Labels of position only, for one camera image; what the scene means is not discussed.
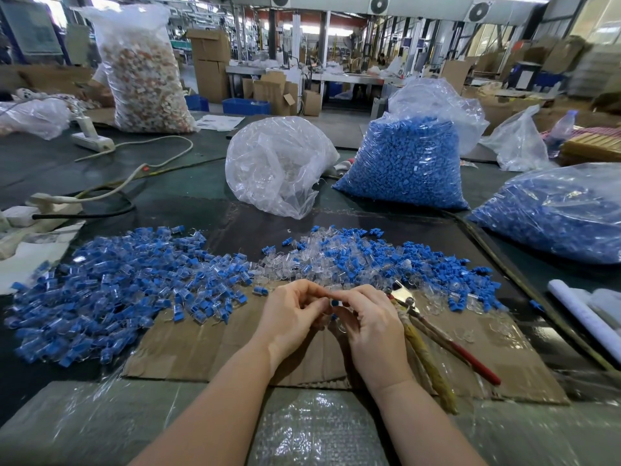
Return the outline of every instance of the person's left hand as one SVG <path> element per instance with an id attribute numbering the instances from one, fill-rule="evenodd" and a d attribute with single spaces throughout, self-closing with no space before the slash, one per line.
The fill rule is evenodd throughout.
<path id="1" fill-rule="evenodd" d="M 278 286 L 265 302 L 251 342 L 267 347 L 272 375 L 304 342 L 313 322 L 330 307 L 327 289 L 308 280 Z"/>

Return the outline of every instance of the white cable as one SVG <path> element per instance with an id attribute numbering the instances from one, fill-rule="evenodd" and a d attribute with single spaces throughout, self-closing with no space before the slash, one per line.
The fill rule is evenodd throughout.
<path id="1" fill-rule="evenodd" d="M 109 191 L 108 193 L 102 194 L 102 195 L 98 195 L 98 196 L 93 196 L 93 197 L 85 197 L 82 199 L 78 199 L 78 198 L 74 198 L 74 197 L 68 197 L 68 196 L 50 196 L 47 194 L 43 194 L 43 193 L 37 193 L 36 195 L 33 195 L 33 197 L 36 197 L 38 199 L 42 199 L 44 201 L 48 201 L 50 203 L 54 203 L 54 204 L 66 204 L 66 203 L 87 203 L 88 201 L 97 201 L 98 199 L 103 199 L 105 197 L 108 196 L 112 196 L 113 194 L 119 192 L 121 189 L 123 189 L 124 187 L 126 187 L 128 185 L 128 183 L 130 181 L 132 181 L 136 175 L 142 171 L 142 169 L 145 166 L 148 166 L 149 168 L 160 168 L 163 167 L 164 165 L 169 164 L 170 162 L 172 162 L 173 160 L 176 160 L 180 157 L 182 157 L 183 155 L 187 154 L 191 149 L 194 148 L 194 142 L 192 142 L 190 139 L 188 139 L 187 137 L 183 137 L 182 135 L 165 135 L 162 137 L 156 137 L 155 139 L 149 139 L 149 140 L 141 140 L 141 141 L 135 141 L 135 142 L 123 142 L 117 145 L 117 147 L 121 147 L 122 145 L 136 145 L 136 144 L 146 144 L 146 143 L 150 143 L 150 142 L 155 142 L 156 140 L 160 140 L 160 139 L 168 139 L 170 137 L 180 137 L 183 140 L 187 140 L 188 142 L 190 142 L 190 147 L 186 148 L 183 152 L 175 155 L 174 157 L 169 158 L 168 160 L 158 164 L 158 165 L 151 165 L 148 163 L 143 163 L 142 165 L 140 165 L 138 168 L 136 168 L 130 176 L 127 177 L 127 179 L 121 183 L 118 187 L 116 187 L 115 189 L 113 189 L 112 191 Z M 108 153 L 108 151 L 106 152 L 101 152 L 95 155 L 91 155 L 89 156 L 89 158 L 95 157 L 95 156 L 100 156 L 100 155 L 104 155 L 105 153 Z"/>

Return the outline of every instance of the person's right hand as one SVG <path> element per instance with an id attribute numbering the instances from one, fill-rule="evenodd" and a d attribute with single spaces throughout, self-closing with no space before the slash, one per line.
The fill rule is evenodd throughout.
<path id="1" fill-rule="evenodd" d="M 349 305 L 332 307 L 347 329 L 353 363 L 373 396 L 414 379 L 408 365 L 406 340 L 397 309 L 370 284 L 351 291 L 332 291 L 331 297 Z"/>

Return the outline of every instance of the bag of blue plastic parts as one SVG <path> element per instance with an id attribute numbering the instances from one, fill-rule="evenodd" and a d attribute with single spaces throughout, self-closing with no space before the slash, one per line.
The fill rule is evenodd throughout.
<path id="1" fill-rule="evenodd" d="M 505 183 L 470 219 L 560 257 L 621 263 L 621 163 L 524 173 Z"/>
<path id="2" fill-rule="evenodd" d="M 352 168 L 333 187 L 348 194 L 442 209 L 468 209 L 460 154 L 489 123 L 477 100 L 445 79 L 413 79 L 371 121 Z"/>

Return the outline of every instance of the cardboard mat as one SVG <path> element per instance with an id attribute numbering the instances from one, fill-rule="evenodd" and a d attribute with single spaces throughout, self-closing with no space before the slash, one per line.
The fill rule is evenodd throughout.
<path id="1" fill-rule="evenodd" d="M 227 360 L 252 337 L 261 317 L 265 297 L 245 288 L 247 304 L 234 310 L 229 325 L 208 321 L 200 326 L 191 320 L 174 324 L 171 310 L 159 314 L 128 359 L 123 375 L 160 380 L 208 382 Z M 502 379 L 501 386 L 475 375 L 469 367 L 438 345 L 425 339 L 436 365 L 458 396 L 481 399 L 514 399 L 536 403 L 569 403 L 563 389 L 528 343 L 508 314 L 478 314 L 466 310 L 451 313 L 428 309 L 429 303 L 417 293 L 417 306 L 446 332 L 467 338 L 458 340 L 475 357 Z M 430 381 L 413 350 L 408 360 L 419 383 L 432 393 Z M 361 388 L 363 383 L 353 369 L 346 334 L 336 322 L 325 330 L 311 330 L 302 346 L 284 360 L 270 381 L 273 386 L 328 389 Z"/>

